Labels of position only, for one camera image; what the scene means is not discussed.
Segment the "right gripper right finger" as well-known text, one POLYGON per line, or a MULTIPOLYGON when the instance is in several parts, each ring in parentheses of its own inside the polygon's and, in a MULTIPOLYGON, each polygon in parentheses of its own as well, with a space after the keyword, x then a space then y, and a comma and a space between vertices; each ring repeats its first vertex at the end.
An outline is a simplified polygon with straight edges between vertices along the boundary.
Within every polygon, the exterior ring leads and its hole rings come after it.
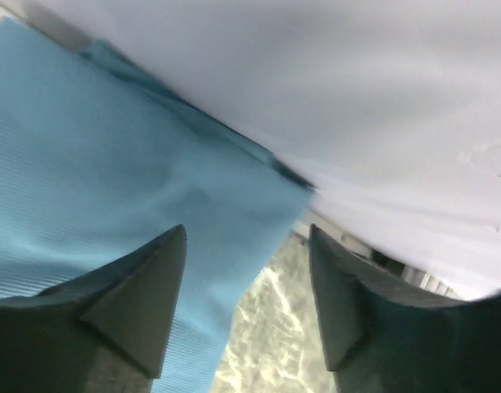
POLYGON ((309 267, 340 392, 501 392, 501 291, 464 301, 416 287, 312 226, 309 267))

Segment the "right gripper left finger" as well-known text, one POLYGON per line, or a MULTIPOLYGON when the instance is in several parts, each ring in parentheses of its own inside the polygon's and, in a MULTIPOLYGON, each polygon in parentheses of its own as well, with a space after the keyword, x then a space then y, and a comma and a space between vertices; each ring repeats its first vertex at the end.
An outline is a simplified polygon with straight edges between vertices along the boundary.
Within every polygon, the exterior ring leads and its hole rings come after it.
POLYGON ((148 392, 186 260, 182 225, 34 296, 0 299, 0 392, 148 392))

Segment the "blue tank top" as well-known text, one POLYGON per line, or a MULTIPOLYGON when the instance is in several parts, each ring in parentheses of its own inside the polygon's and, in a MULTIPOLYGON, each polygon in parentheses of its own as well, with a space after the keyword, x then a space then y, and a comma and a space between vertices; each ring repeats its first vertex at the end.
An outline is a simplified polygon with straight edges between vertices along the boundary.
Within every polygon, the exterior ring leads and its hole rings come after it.
POLYGON ((274 156, 104 43, 0 20, 0 298, 94 270, 181 224, 187 260, 155 392, 207 392, 237 302, 309 204, 274 156))

